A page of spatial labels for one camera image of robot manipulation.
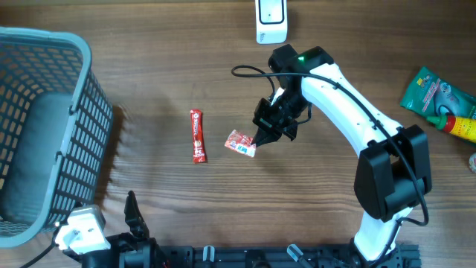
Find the red yellow sauce bottle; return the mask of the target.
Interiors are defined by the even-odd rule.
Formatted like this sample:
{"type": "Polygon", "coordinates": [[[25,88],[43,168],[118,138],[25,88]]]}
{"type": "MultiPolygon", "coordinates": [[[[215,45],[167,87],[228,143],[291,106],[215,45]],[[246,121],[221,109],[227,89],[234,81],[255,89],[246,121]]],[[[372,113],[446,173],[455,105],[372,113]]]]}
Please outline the red yellow sauce bottle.
{"type": "Polygon", "coordinates": [[[441,115],[428,116],[426,120],[444,133],[475,143],[475,119],[441,115]]]}

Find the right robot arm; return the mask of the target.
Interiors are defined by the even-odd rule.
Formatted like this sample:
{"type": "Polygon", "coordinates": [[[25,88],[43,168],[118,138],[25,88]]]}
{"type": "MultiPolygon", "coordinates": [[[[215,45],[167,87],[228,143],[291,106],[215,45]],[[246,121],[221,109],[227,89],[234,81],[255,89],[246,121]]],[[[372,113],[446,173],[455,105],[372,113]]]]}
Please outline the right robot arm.
{"type": "Polygon", "coordinates": [[[377,267],[394,256],[402,223],[428,224],[424,196],[432,189],[428,137],[403,127],[373,106],[321,47],[301,54],[291,45],[273,50],[271,69],[280,88],[260,100],[253,122],[256,146],[294,140],[304,110],[316,106],[339,129],[358,157],[354,192],[364,210],[352,240],[351,265],[377,267]]]}

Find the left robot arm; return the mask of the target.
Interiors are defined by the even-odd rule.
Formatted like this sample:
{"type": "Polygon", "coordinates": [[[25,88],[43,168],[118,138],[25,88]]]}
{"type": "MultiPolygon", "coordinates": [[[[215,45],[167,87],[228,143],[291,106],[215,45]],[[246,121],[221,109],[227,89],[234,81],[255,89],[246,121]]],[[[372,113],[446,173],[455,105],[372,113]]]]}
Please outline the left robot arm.
{"type": "Polygon", "coordinates": [[[150,237],[133,191],[126,198],[124,214],[130,231],[107,237],[111,248],[84,254],[81,267],[168,268],[168,258],[150,237]]]}

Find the red snack bar wrapper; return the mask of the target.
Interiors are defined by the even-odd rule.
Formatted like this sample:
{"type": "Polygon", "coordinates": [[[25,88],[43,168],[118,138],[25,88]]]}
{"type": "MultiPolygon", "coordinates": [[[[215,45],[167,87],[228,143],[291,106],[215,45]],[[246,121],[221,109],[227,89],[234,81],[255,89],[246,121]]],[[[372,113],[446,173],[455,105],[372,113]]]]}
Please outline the red snack bar wrapper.
{"type": "Polygon", "coordinates": [[[190,110],[190,121],[193,134],[193,162],[195,164],[207,161],[202,130],[202,111],[190,110]]]}

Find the green lid glass jar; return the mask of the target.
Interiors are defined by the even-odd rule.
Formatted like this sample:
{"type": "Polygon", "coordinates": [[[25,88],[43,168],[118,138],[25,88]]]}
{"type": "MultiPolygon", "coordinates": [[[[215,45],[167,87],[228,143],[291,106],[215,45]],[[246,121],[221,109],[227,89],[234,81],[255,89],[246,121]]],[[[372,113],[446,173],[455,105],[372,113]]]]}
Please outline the green lid glass jar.
{"type": "Polygon", "coordinates": [[[476,153],[473,153],[469,158],[469,169],[476,173],[476,153]]]}

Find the green 3M product pack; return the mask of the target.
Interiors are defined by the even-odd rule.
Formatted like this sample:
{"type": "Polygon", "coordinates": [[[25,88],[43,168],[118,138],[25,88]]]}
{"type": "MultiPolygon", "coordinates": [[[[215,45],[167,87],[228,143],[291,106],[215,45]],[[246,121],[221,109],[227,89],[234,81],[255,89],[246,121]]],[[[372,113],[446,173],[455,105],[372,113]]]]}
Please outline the green 3M product pack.
{"type": "Polygon", "coordinates": [[[409,83],[400,106],[422,117],[453,115],[475,119],[475,96],[423,66],[409,83]]]}

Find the red pink small carton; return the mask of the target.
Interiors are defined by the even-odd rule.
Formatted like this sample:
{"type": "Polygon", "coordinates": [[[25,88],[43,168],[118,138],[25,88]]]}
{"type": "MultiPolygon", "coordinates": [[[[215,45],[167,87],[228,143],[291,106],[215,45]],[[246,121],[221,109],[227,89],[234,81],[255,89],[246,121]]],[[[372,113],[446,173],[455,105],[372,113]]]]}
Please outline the red pink small carton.
{"type": "Polygon", "coordinates": [[[225,142],[225,147],[237,153],[254,158],[256,153],[256,145],[252,144],[252,141],[252,137],[233,130],[225,142]]]}

